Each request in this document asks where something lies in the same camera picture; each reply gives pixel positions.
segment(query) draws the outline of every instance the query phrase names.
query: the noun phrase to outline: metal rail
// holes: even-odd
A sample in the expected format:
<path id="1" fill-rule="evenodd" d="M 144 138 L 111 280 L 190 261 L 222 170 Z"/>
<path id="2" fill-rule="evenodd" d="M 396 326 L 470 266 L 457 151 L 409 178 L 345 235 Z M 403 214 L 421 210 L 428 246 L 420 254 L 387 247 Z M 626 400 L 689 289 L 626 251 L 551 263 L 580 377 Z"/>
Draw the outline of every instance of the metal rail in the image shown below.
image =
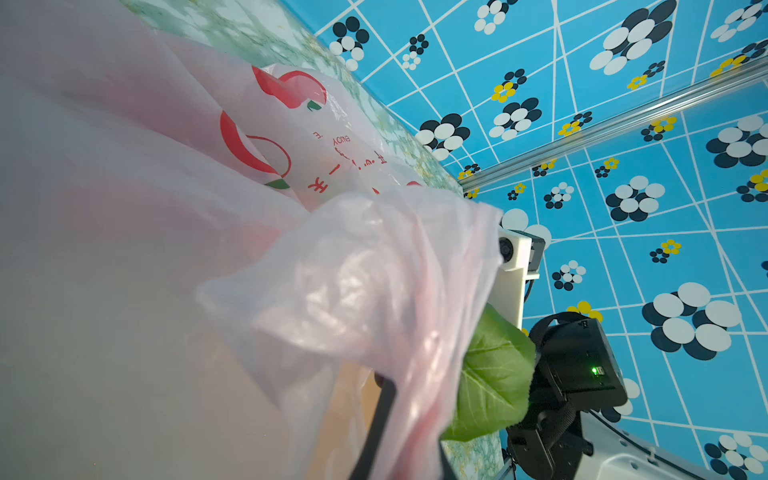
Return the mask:
<path id="1" fill-rule="evenodd" d="M 484 187 L 498 180 L 516 175 L 536 165 L 549 162 L 572 151 L 598 144 L 640 126 L 647 126 L 658 118 L 702 104 L 711 98 L 724 95 L 763 80 L 768 76 L 768 57 L 733 68 L 714 78 L 665 95 L 623 114 L 608 118 L 575 134 L 535 148 L 460 180 L 464 191 Z"/>

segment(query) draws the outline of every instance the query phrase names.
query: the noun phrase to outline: pink plastic bag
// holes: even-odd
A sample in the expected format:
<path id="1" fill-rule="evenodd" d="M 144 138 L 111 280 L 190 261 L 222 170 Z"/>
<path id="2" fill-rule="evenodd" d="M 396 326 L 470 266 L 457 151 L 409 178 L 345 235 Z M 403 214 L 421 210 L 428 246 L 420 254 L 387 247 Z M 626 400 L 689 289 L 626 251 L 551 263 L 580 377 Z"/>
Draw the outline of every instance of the pink plastic bag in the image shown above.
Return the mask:
<path id="1" fill-rule="evenodd" d="M 344 362 L 399 389 L 372 477 L 439 476 L 501 212 L 117 3 L 2 3 L 0 43 L 0 476 L 301 478 Z"/>

